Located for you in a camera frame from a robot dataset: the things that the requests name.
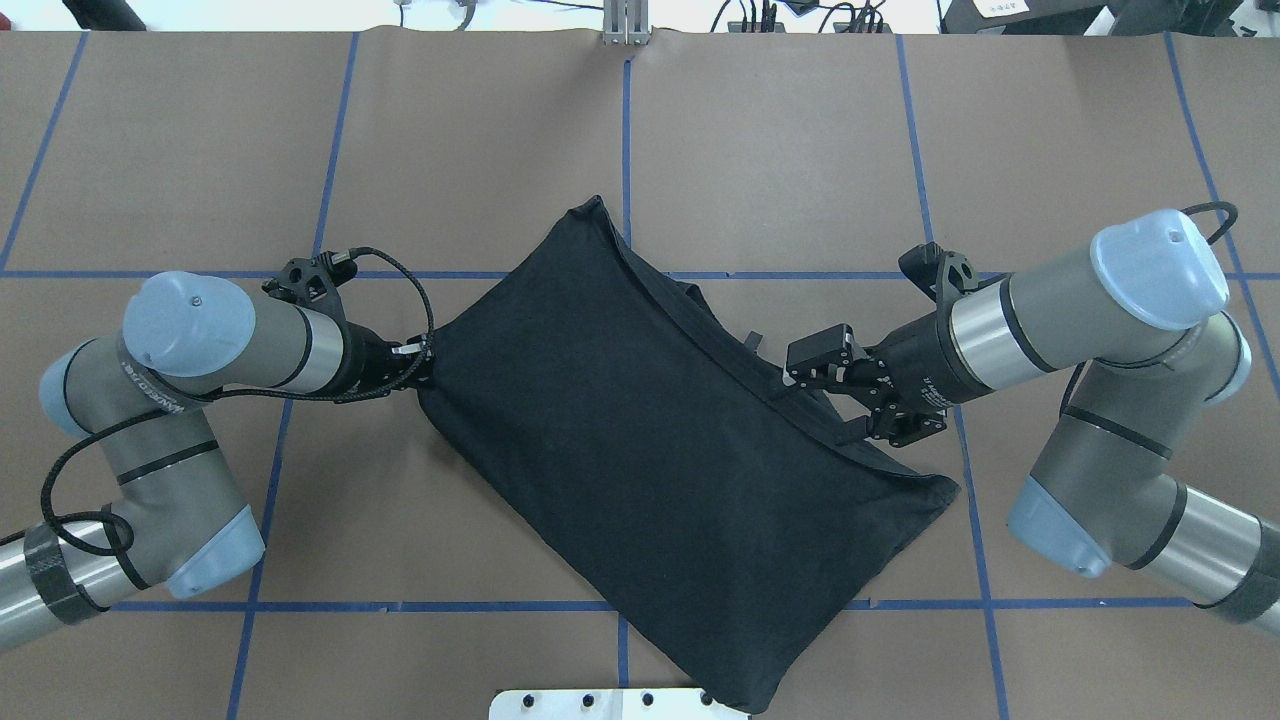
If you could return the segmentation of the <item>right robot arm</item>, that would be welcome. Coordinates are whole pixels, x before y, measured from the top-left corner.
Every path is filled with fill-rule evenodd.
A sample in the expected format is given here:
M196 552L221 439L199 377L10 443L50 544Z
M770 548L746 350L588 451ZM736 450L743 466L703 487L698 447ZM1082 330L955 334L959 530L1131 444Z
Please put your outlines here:
M951 407L1071 369L1010 533L1076 575L1124 566L1276 635L1277 525L1167 474L1202 411L1251 373L1213 254L1236 217L1224 201L1160 209L989 279L916 246L899 268L933 311L872 346L844 324L796 340L783 383L854 397L868 414L849 436L901 447L941 432Z

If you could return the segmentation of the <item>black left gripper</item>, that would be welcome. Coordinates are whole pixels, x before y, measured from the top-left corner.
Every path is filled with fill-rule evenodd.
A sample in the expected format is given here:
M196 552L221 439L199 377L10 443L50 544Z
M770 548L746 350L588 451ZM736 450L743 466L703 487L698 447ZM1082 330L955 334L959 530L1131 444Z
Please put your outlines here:
M435 386L433 342L417 334L404 342L381 338L355 323L343 331L344 354L335 375L339 401L380 398L399 389L422 391Z

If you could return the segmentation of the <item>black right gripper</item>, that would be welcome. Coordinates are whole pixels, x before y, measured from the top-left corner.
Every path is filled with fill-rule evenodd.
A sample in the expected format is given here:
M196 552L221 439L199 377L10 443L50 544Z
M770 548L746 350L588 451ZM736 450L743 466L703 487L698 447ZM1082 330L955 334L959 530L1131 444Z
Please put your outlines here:
M956 364L937 318L919 318L888 333L869 351L876 393L864 416L845 421L835 443L883 441L901 448L948 428L948 410L966 393L966 374ZM795 340L787 347L786 386L828 389L847 386L867 360L849 324Z

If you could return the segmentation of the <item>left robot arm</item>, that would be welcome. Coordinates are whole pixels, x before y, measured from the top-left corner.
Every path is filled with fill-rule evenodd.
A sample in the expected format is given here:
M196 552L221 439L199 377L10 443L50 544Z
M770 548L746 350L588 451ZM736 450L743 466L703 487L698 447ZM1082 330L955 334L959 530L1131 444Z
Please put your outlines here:
M74 347L40 382L44 411L76 443L46 475L41 520L3 541L3 648L155 585L187 600L248 571L265 539L206 407L383 397L426 380L431 342L348 322L315 268L256 296L188 272L146 279L118 332Z

